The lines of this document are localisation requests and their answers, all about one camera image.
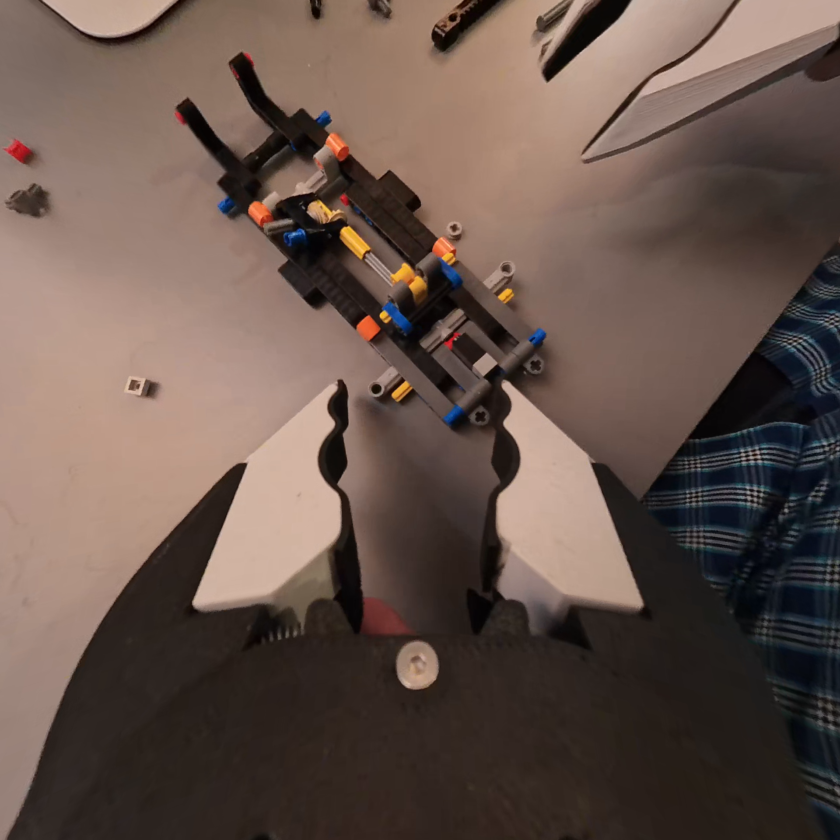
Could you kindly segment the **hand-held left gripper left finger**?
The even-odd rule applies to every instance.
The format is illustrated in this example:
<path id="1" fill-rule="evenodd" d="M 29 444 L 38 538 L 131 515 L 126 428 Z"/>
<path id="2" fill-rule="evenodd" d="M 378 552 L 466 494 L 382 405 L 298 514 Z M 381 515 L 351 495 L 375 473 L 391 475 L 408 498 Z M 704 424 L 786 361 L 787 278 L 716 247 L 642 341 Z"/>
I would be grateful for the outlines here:
<path id="1" fill-rule="evenodd" d="M 361 567 L 343 434 L 348 389 L 329 384 L 245 462 L 192 607 L 217 613 L 263 606 L 284 629 L 301 627 L 310 604 L 337 601 L 361 627 Z"/>

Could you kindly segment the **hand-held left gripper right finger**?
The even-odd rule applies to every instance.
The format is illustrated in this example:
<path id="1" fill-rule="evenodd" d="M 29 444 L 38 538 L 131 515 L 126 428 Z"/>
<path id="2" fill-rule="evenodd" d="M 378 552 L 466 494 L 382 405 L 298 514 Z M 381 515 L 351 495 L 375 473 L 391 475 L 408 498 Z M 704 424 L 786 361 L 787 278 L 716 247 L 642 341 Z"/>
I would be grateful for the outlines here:
<path id="1" fill-rule="evenodd" d="M 509 381 L 490 400 L 496 484 L 468 589 L 473 632 L 518 602 L 531 632 L 560 632 L 587 610 L 645 618 L 645 603 L 593 459 Z"/>

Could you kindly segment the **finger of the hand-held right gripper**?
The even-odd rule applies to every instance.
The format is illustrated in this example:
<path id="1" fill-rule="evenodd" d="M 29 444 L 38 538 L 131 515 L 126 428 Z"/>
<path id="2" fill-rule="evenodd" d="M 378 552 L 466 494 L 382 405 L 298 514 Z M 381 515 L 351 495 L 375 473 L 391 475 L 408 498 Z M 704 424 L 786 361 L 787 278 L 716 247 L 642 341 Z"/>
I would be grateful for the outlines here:
<path id="1" fill-rule="evenodd" d="M 540 59 L 545 81 L 551 81 L 574 58 L 599 39 L 625 13 L 630 1 L 573 1 Z"/>
<path id="2" fill-rule="evenodd" d="M 697 121 L 822 60 L 837 1 L 731 2 L 693 48 L 643 81 L 586 146 L 604 160 Z"/>

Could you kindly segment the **black lego beam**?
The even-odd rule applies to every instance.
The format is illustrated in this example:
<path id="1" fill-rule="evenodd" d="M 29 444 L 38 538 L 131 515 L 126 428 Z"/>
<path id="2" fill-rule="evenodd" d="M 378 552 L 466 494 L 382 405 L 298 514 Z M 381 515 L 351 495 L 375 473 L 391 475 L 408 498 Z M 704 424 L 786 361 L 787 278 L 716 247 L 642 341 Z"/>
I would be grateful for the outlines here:
<path id="1" fill-rule="evenodd" d="M 451 8 L 433 26 L 432 44 L 438 51 L 446 51 L 476 22 L 489 13 L 500 1 L 462 1 Z"/>

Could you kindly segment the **lego chassis assembly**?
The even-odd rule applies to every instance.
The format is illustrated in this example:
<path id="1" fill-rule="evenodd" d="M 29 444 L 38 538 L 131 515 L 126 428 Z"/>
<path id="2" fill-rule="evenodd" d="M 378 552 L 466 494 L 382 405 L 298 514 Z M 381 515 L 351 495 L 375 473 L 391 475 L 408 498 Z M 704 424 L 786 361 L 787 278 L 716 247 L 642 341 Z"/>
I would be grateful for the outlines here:
<path id="1" fill-rule="evenodd" d="M 456 241 L 416 216 L 415 192 L 393 171 L 364 167 L 329 112 L 285 112 L 244 52 L 228 66 L 269 129 L 254 150 L 234 152 L 191 99 L 175 107 L 220 166 L 219 211 L 248 219 L 284 256 L 280 274 L 299 297 L 329 304 L 383 359 L 373 398 L 415 394 L 448 427 L 488 425 L 494 384 L 543 371 L 546 332 L 509 306 L 515 266 L 504 261 L 476 278 Z"/>

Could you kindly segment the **dark grey lego connector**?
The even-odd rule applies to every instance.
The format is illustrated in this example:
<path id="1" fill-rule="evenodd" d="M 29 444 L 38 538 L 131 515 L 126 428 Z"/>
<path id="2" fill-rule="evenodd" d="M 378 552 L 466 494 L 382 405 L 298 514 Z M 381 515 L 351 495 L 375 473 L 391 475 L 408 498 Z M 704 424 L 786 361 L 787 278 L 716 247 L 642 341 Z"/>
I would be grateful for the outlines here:
<path id="1" fill-rule="evenodd" d="M 42 217 L 49 211 L 49 193 L 37 184 L 16 190 L 5 201 L 5 207 L 17 214 Z"/>

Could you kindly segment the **person's plaid clothing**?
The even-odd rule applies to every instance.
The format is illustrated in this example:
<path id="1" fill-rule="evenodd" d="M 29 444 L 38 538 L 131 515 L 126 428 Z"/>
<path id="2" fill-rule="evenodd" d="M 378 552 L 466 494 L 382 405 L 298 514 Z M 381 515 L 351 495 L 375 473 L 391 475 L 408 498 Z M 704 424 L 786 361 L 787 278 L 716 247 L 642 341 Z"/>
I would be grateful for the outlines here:
<path id="1" fill-rule="evenodd" d="M 838 245 L 643 501 L 758 649 L 806 796 L 838 838 Z"/>

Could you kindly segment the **white book stand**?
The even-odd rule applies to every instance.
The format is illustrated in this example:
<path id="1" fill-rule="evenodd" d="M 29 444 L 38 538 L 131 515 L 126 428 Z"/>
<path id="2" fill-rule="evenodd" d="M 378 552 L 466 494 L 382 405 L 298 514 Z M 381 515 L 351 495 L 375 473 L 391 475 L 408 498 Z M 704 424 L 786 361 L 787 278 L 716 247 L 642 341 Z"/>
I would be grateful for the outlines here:
<path id="1" fill-rule="evenodd" d="M 97 40 L 126 39 L 162 21 L 180 1 L 41 1 L 79 34 Z"/>

